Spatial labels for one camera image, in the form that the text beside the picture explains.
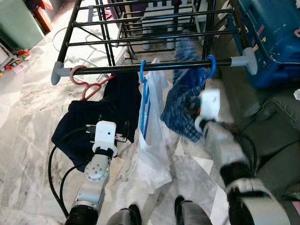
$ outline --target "gray couch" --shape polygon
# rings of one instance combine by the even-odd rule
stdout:
[[[215,38],[213,49],[218,59],[240,55],[232,36]],[[222,67],[221,77],[235,124],[255,145],[258,178],[285,207],[291,224],[299,225],[291,201],[300,193],[300,101],[293,96],[297,88],[258,90],[244,68]]]

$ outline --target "marble floor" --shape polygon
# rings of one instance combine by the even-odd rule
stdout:
[[[52,38],[68,23],[71,7],[71,3],[62,7],[53,22],[54,31],[31,50],[32,57],[26,63],[26,70],[17,75],[9,72],[0,78],[1,225],[62,225],[65,222],[49,188],[47,163],[53,148],[50,141],[52,133],[67,112],[69,103],[80,99],[83,90],[67,78],[61,79],[56,86],[50,82],[58,56]],[[56,46],[60,45],[62,38],[63,32],[57,35]],[[88,57],[90,51],[90,48],[74,50],[68,54],[76,56],[80,53],[81,57]],[[105,56],[101,54],[96,52],[90,60],[100,66],[106,65]],[[154,57],[170,60],[169,55],[163,53],[139,55],[139,60],[152,61]],[[173,72],[166,71],[165,74],[171,84]],[[84,79],[92,81],[95,77]],[[222,96],[219,116],[222,121],[232,123],[222,82],[207,82],[206,88],[215,87],[221,89]],[[102,93],[100,91],[95,100],[101,99]],[[133,144],[127,142],[118,146],[118,157],[112,161],[111,178],[98,225],[105,225],[113,213],[131,203],[139,205],[144,224],[174,225],[173,202],[179,194],[199,204],[210,216],[213,225],[226,224],[228,204],[222,189],[224,185],[204,141],[193,143],[173,132],[171,136],[167,150],[172,182],[157,189],[154,194],[147,193],[145,183],[139,181],[135,172],[139,152],[138,132]],[[54,154],[52,176],[56,190],[71,166],[71,161],[61,151]],[[68,210],[83,179],[82,173],[73,171],[66,180],[64,200]]]

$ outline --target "gray cushion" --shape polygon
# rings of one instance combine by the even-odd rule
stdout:
[[[263,104],[256,118],[267,120],[278,112],[286,118],[292,127],[300,131],[300,101],[295,99],[294,91],[295,89],[288,89],[276,93]]]
[[[285,146],[300,139],[295,130],[279,113],[265,121],[254,121],[244,131],[255,143],[258,160],[277,153]]]
[[[264,185],[279,200],[288,187],[300,181],[300,142],[288,146],[270,159],[257,173]]]

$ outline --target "pink hanger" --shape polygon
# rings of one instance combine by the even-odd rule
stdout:
[[[83,68],[86,68],[86,66],[84,65],[79,65],[79,66],[76,66],[74,67],[73,69],[71,69],[71,72],[70,72],[70,80],[76,84],[76,85],[85,85],[85,89],[83,90],[83,93],[82,93],[82,98],[80,99],[81,101],[83,100],[88,100],[89,98],[91,98],[94,94],[96,94],[98,91],[101,90],[102,88],[102,85],[104,83],[106,83],[107,81],[111,80],[111,79],[114,79],[116,76],[110,76],[108,77],[107,79],[105,79],[104,81],[102,81],[101,83],[92,83],[92,84],[88,84],[87,82],[77,82],[74,80],[74,73],[78,70],[78,69],[83,69]],[[87,97],[85,96],[87,90],[91,87],[94,87],[94,86],[97,86],[98,88],[96,90],[94,90],[92,93],[90,93]]]

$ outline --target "black shoe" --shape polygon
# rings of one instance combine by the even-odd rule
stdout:
[[[135,204],[132,204],[128,208],[130,210],[130,216],[131,216],[133,225],[142,225],[142,217],[140,214],[139,207]]]
[[[175,217],[176,221],[178,222],[181,217],[181,203],[184,201],[184,197],[182,195],[179,195],[175,199],[175,204],[174,204],[174,212],[175,212]]]

